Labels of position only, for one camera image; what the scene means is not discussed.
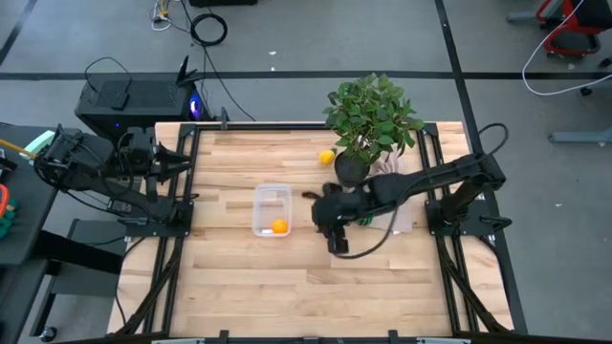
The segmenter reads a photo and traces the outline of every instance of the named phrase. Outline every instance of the clear plastic container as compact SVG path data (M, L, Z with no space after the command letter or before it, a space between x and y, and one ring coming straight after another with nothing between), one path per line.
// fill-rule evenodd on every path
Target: clear plastic container
M272 223L287 222L285 233L273 233ZM287 184L260 184L255 188L252 232L261 237L284 237L291 233L291 187Z

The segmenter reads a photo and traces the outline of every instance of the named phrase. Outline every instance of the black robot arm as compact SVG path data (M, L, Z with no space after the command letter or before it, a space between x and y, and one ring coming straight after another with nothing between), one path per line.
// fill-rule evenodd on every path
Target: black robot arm
M313 193L304 196L316 198L312 206L313 222L327 238L329 251L343 254L349 250L344 225L351 221L394 211L410 196L463 182L455 193L442 199L437 217L449 225L459 224L468 205L479 194L497 190L505 181L492 155L470 154L407 175L391 173L372 177L351 192L343 192L338 184L327 183L322 197Z
M183 203L158 197L157 182L187 170L188 156L168 151L155 144L153 128L129 128L115 146L111 141L81 133L68 134L61 125L54 140L35 158L34 168L47 183L62 191L93 190L115 201L131 204L148 221L176 225L181 221ZM109 181L109 177L136 176L146 180L146 195L128 186Z

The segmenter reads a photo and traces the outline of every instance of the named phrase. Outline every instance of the gray floor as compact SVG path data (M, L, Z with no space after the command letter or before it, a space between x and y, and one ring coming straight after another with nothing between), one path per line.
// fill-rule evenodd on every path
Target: gray floor
M544 33L537 24L508 24L507 11L532 9L531 0L445 0L464 72L519 72ZM0 42L9 35L26 0L0 2ZM153 1L39 0L0 73L82 73L94 59L112 55L132 72L175 71L186 54L200 65L203 55L177 30L153 32L147 12ZM180 4L170 15L184 26ZM229 24L226 42L209 49L219 71L448 72L450 64L435 5L428 0L262 0L255 7L215 8ZM192 14L202 10L191 9ZM218 28L208 26L213 35ZM610 54L603 49L569 65L540 52L532 72L593 71ZM115 72L100 63L96 72ZM463 120L453 80L397 79L418 115L426 120ZM323 119L325 95L341 82L318 79L232 79L226 84L241 105L260 120ZM552 91L579 81L535 81ZM86 129L74 116L83 81L0 81L0 121ZM498 153L509 181L497 193L507 229L514 272L530 333L612 339L612 233L606 216L612 184L610 147L553 145L555 130L601 130L612 90L588 98L529 94L517 80L468 80L479 126L502 121L511 129ZM207 81L209 102L243 119L218 81ZM484 137L493 147L498 136ZM59 197L46 228L63 233L72 218L102 215ZM110 299L58 300L50 323L58 340L100 336ZM26 336L21 343L37 342Z

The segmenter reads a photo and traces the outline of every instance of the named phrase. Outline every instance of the orange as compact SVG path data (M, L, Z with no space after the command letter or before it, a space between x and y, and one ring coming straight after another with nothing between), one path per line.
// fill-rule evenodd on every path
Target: orange
M330 164L330 163L332 163L332 161L334 161L335 157L336 157L336 154L331 149L325 149L324 151L321 151L318 154L318 160L322 164Z
M287 233L287 230L289 229L289 226L287 226L287 222L285 220L274 220L274 222L272 223L272 232L274 234L282 234L282 233Z

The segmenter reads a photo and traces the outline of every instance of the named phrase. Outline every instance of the wooden tabletop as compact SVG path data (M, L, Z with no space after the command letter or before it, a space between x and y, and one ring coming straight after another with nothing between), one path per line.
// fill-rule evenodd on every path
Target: wooden tabletop
M461 122L437 125L445 161L469 153ZM157 139L175 148L179 126L159 123ZM192 189L200 198L183 250L171 336L217 336L220 330L234 337L387 336L393 329L402 336L450 335L437 250L426 227L425 194L408 201L413 232L390 237L367 257L338 259L316 233L312 201L300 194L319 192L323 183L335 181L333 167L320 165L317 156L337 139L331 131L202 133ZM402 159L408 172L422 169L416 147ZM293 225L285 238L251 232L254 189L261 183L292 187ZM353 253L382 236L379 229L347 229ZM158 240L144 240L123 263L119 298L128 317L149 290ZM462 241L474 291L511 328L494 254L473 237ZM466 329L463 299L455 290ZM160 308L155 329L161 327ZM108 331L120 325L115 307Z

